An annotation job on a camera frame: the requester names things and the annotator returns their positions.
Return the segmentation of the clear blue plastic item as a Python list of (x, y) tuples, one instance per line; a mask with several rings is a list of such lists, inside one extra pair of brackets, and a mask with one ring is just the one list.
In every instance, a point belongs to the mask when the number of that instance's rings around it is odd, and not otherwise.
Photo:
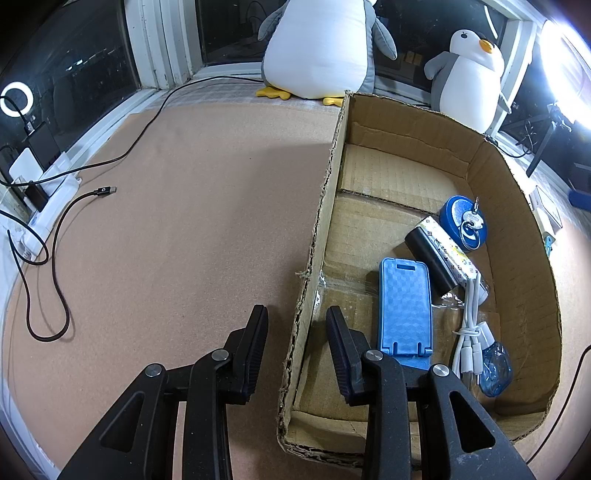
[(495, 398), (501, 395), (513, 380), (513, 369), (509, 354), (502, 343), (495, 341), (483, 350), (483, 372), (479, 385), (482, 393)]

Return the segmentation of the blue phone stand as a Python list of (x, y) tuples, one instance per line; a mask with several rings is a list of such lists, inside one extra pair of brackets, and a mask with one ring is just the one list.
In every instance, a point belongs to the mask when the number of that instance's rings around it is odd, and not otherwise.
[(428, 370), (434, 347), (431, 301), (423, 262), (384, 258), (379, 271), (379, 350), (403, 366)]

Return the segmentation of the black cylinder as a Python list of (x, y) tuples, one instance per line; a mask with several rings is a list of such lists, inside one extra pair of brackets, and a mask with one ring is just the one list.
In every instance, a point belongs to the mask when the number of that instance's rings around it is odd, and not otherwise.
[(442, 298), (458, 286), (451, 268), (422, 228), (415, 227), (410, 231), (405, 243), (415, 259), (427, 266), (430, 285), (437, 297)]

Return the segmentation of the silver keys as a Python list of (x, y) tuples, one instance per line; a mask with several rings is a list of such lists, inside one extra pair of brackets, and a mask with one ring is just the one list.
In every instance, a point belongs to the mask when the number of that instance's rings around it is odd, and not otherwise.
[(485, 220), (480, 215), (479, 208), (479, 198), (476, 198), (472, 206), (462, 215), (460, 238), (464, 247), (469, 250), (476, 250), (482, 243), (481, 230), (485, 226)]

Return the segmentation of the blue round tape measure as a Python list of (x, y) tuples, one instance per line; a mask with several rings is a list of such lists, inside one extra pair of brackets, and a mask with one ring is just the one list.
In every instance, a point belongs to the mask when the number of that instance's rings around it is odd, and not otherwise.
[[(466, 210), (468, 210), (472, 206), (473, 202), (474, 200), (466, 196), (455, 195), (450, 197), (446, 201), (439, 213), (439, 224), (448, 233), (448, 235), (460, 246), (460, 248), (464, 252), (475, 251), (466, 249), (460, 238), (460, 224), (462, 222), (462, 215)], [(479, 213), (485, 220), (485, 217), (480, 208)], [(487, 237), (488, 226), (485, 220), (485, 226), (481, 230), (482, 243), (480, 247), (485, 244)]]

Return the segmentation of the cardboard box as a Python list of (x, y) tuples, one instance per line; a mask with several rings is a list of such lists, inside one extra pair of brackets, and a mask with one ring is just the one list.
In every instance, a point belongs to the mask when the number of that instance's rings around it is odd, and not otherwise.
[(346, 98), (335, 126), (280, 388), (277, 439), (288, 453), (346, 467), (361, 463), (366, 407), (339, 394), (325, 312), (375, 338), (379, 265), (410, 254), (405, 236), (452, 196), (478, 198), (488, 223), (471, 254), (488, 299), (479, 316), (507, 349), (514, 378), (486, 409), (524, 457), (559, 385), (560, 307), (528, 201), (502, 154), (441, 114), (384, 97)]

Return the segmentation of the light blue clothespin clip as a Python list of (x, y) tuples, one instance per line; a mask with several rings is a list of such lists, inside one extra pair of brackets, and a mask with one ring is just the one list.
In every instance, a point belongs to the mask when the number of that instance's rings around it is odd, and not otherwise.
[(549, 257), (551, 252), (552, 252), (552, 248), (553, 248), (553, 244), (556, 241), (556, 239), (554, 238), (554, 236), (548, 232), (545, 232), (543, 234), (543, 243), (544, 243), (544, 249), (545, 249), (545, 253), (546, 256)]

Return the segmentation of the white power strip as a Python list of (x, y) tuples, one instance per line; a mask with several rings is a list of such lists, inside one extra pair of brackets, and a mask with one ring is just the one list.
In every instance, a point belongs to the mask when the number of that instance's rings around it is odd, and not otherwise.
[[(53, 227), (57, 224), (59, 215), (78, 193), (80, 183), (81, 180), (74, 174), (58, 179), (57, 188), (49, 197), (45, 207), (40, 212), (33, 214), (28, 226), (43, 242), (48, 240)], [(25, 227), (4, 216), (1, 217), (1, 225), (11, 233), (17, 251), (27, 260), (34, 260), (39, 256), (42, 244)]]

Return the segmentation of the small white box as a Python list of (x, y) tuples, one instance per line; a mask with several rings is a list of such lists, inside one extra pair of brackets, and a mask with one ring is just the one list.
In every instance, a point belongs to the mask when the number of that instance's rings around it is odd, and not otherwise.
[(543, 222), (544, 230), (556, 234), (563, 228), (559, 209), (553, 199), (539, 186), (535, 186), (529, 194), (534, 212), (537, 212)]

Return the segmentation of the black adapter on strip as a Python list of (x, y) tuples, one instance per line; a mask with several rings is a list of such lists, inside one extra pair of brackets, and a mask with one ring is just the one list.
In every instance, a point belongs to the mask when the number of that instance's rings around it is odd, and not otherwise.
[(25, 196), (29, 199), (34, 208), (41, 212), (47, 205), (49, 196), (45, 190), (34, 182), (29, 182), (24, 190)]

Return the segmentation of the white charger on strip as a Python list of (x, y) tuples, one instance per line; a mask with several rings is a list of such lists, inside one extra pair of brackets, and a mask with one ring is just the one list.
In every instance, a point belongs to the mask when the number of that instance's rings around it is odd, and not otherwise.
[(43, 175), (43, 169), (29, 148), (25, 148), (9, 168), (9, 175), (16, 183), (37, 181)]

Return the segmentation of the black brick adapter by window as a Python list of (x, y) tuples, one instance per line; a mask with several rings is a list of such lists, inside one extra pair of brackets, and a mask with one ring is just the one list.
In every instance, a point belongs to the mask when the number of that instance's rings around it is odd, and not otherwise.
[(43, 171), (47, 171), (62, 153), (46, 122), (27, 135), (26, 143)]

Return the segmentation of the small plush penguin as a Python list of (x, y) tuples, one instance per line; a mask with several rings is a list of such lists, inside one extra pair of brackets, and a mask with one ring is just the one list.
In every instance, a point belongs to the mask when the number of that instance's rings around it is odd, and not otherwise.
[(511, 107), (501, 91), (505, 62), (500, 49), (468, 29), (456, 31), (447, 51), (430, 59), (424, 73), (431, 85), (431, 107), (483, 134), (496, 110)]

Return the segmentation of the large plush penguin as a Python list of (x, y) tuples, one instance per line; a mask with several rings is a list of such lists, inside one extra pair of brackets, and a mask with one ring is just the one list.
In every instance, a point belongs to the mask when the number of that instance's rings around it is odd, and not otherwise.
[(342, 106), (349, 92), (372, 93), (374, 51), (398, 58), (397, 45), (373, 1), (293, 0), (266, 16), (257, 33), (269, 41), (256, 91), (270, 99), (321, 100)]

